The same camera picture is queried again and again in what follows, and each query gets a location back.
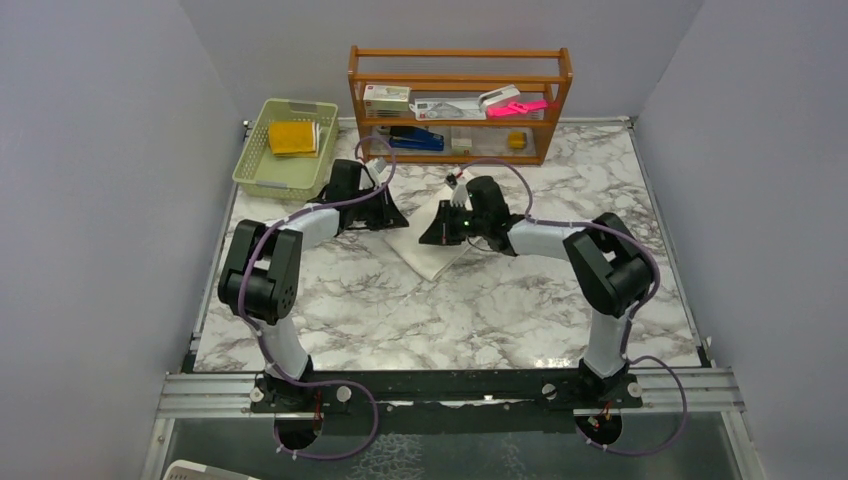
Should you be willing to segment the cream white towel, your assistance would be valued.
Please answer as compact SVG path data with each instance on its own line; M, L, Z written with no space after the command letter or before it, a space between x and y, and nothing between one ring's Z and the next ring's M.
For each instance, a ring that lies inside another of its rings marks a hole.
M419 238L435 219L439 202L450 200L451 196L451 188L443 187L408 217L408 227L392 230L385 237L389 247L415 273L427 281L435 281L471 248L466 242L456 246L432 246L419 243Z

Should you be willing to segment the green plastic basket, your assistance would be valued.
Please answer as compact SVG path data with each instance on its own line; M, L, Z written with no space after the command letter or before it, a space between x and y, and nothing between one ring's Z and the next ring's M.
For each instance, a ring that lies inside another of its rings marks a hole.
M305 201L325 184L339 130L333 103L266 100L232 180L245 193Z

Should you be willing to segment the yellow brown bear towel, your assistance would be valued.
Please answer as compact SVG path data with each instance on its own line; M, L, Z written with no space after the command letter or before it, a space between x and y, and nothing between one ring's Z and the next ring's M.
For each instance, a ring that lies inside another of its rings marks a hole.
M268 126L268 145L276 157L317 157L321 126L314 121L275 121Z

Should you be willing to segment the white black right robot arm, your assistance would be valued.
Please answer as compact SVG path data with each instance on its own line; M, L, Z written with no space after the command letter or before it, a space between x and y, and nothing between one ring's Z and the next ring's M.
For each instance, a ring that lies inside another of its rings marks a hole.
M659 270L623 221L606 212L590 222L533 219L510 211L500 186L490 176L461 182L451 174L447 200L418 241L455 246L473 237L507 255L566 260L592 308L587 350L578 363L577 393L587 405L612 399L627 373L626 346L634 313L654 294Z

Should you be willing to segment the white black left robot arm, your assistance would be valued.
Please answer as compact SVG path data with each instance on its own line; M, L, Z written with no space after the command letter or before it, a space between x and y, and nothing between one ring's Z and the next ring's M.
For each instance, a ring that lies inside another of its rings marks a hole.
M256 334L266 360L260 392L290 410L313 401L312 359L301 345L291 313L302 253L347 230L406 228L380 175L382 158L337 160L318 196L283 220L240 221L233 233L217 295Z

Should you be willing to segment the blue black stapler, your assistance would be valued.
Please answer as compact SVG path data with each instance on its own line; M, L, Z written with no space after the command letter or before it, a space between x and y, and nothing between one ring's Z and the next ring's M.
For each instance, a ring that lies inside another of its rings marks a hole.
M391 126L388 143L392 148L441 152L444 137L427 129L413 126Z

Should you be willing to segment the wooden shelf rack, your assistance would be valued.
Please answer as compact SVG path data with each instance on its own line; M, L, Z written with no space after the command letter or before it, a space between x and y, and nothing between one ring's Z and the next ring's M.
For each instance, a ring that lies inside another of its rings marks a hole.
M499 157L540 165L574 80L568 49L350 50L348 84L361 136L399 161Z

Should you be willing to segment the small white eraser box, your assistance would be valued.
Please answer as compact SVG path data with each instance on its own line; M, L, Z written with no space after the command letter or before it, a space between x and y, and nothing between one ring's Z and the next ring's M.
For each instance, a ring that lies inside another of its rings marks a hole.
M450 131L450 144L453 155L469 156L473 149L473 138L470 128L454 127Z

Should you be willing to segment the white green box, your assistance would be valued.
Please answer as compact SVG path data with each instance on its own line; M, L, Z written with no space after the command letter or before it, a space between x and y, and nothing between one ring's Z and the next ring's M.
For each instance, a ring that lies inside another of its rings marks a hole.
M362 101L367 112L407 112L411 88L397 85L367 84Z

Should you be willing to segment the small yellow block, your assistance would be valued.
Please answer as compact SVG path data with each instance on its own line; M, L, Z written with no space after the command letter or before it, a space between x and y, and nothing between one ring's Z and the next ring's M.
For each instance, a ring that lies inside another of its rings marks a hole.
M513 131L507 137L508 147L512 150L523 150L528 144L528 137L525 132Z

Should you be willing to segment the white stapler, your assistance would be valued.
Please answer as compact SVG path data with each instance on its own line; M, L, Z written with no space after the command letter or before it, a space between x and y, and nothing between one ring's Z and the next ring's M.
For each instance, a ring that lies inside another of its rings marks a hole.
M510 84L482 93L478 97L478 106L482 111L488 112L491 108L505 107L511 102L517 102L520 96L520 90Z

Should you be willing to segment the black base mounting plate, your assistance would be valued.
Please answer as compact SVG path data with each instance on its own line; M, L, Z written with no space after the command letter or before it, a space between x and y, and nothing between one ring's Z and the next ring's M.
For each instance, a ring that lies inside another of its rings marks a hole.
M595 387L575 368L530 370L315 371L303 386L256 375L253 414L268 414L288 443L321 433L489 434L592 430L618 433L621 410L643 402L637 379Z

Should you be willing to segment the white tray corner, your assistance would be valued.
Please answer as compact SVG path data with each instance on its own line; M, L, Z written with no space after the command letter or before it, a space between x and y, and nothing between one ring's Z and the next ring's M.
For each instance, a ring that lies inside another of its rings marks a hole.
M166 469L163 480L258 480L250 475L188 460L175 460Z

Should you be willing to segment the aluminium rail frame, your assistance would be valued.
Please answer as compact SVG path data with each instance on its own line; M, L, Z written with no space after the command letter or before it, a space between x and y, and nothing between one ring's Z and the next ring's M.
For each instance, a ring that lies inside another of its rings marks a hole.
M257 479L759 479L745 403L727 369L630 371L643 402L621 410L621 430L571 434L321 433L284 440L268 414L250 411L257 373L166 378L142 475L162 478L188 460Z

